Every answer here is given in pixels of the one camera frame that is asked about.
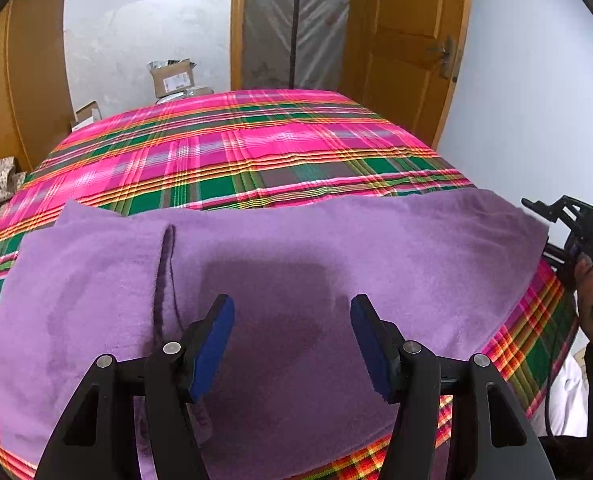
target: metal screw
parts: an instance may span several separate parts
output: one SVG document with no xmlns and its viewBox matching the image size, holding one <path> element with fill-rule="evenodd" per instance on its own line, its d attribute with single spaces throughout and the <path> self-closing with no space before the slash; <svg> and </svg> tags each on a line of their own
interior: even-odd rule
<svg viewBox="0 0 593 480">
<path fill-rule="evenodd" d="M 174 355 L 179 353 L 180 351 L 180 343 L 177 343 L 176 341 L 172 341 L 170 343 L 167 343 L 164 347 L 163 347 L 163 351 L 167 354 L 167 355 Z"/>
<path fill-rule="evenodd" d="M 487 357 L 485 354 L 476 354 L 474 356 L 474 362 L 480 367 L 485 368 L 486 366 L 489 366 L 489 357 Z"/>
<path fill-rule="evenodd" d="M 107 368 L 112 364 L 112 356 L 111 355 L 102 355 L 97 359 L 97 366 L 99 368 Z"/>
<path fill-rule="evenodd" d="M 405 343 L 403 343 L 403 349 L 404 351 L 406 351 L 408 354 L 418 354 L 420 352 L 421 349 L 421 345 L 420 343 L 417 343 L 416 341 L 406 341 Z"/>
</svg>

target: human hand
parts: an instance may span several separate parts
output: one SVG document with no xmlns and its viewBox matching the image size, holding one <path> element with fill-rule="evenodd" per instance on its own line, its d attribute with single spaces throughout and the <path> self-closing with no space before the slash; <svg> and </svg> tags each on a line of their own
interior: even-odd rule
<svg viewBox="0 0 593 480">
<path fill-rule="evenodd" d="M 574 268 L 579 295 L 579 323 L 593 346 L 593 264 L 590 258 L 582 256 Z"/>
</svg>

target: cardboard box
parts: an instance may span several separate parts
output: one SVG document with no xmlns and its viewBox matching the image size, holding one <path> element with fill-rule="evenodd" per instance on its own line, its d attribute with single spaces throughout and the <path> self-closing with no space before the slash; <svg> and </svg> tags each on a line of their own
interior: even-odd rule
<svg viewBox="0 0 593 480">
<path fill-rule="evenodd" d="M 83 108 L 76 111 L 76 120 L 78 122 L 84 121 L 93 117 L 95 121 L 100 121 L 99 104 L 96 101 L 87 103 Z"/>
<path fill-rule="evenodd" d="M 158 99 L 156 102 L 158 105 L 163 103 L 171 103 L 172 101 L 177 101 L 179 99 L 186 99 L 188 97 L 199 97 L 201 95 L 212 95 L 214 90 L 209 88 L 209 86 L 191 86 L 189 88 L 185 88 L 179 92 L 174 94 L 170 94 L 168 96 L 162 97 Z"/>
<path fill-rule="evenodd" d="M 99 104 L 96 101 L 92 101 L 91 103 L 87 103 L 83 108 L 77 110 L 75 113 L 76 120 L 70 124 L 70 129 L 75 132 L 76 130 L 80 130 L 84 126 L 88 124 L 92 124 L 93 122 L 100 121 L 100 110 Z"/>
<path fill-rule="evenodd" d="M 194 86 L 195 66 L 189 59 L 151 62 L 148 67 L 154 80 L 154 94 L 161 98 Z"/>
</svg>

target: door handle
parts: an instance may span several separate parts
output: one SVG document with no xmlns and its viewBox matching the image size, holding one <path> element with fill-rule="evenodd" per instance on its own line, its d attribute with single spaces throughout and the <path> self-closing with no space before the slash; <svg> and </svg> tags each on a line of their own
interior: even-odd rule
<svg viewBox="0 0 593 480">
<path fill-rule="evenodd" d="M 443 45 L 431 46 L 427 49 L 428 52 L 439 52 L 441 54 L 441 61 L 439 67 L 439 75 L 444 79 L 449 79 L 451 76 L 451 68 L 454 65 L 454 55 L 456 53 L 456 43 L 452 36 L 445 38 Z"/>
</svg>

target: black pole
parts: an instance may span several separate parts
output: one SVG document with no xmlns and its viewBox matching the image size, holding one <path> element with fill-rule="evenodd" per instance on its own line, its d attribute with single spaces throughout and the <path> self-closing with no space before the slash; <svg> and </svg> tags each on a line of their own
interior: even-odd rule
<svg viewBox="0 0 593 480">
<path fill-rule="evenodd" d="M 292 41 L 290 42 L 290 80 L 288 88 L 294 88 L 294 73 L 296 71 L 296 39 L 298 36 L 298 15 L 301 0 L 294 0 L 294 13 L 292 14 Z"/>
</svg>

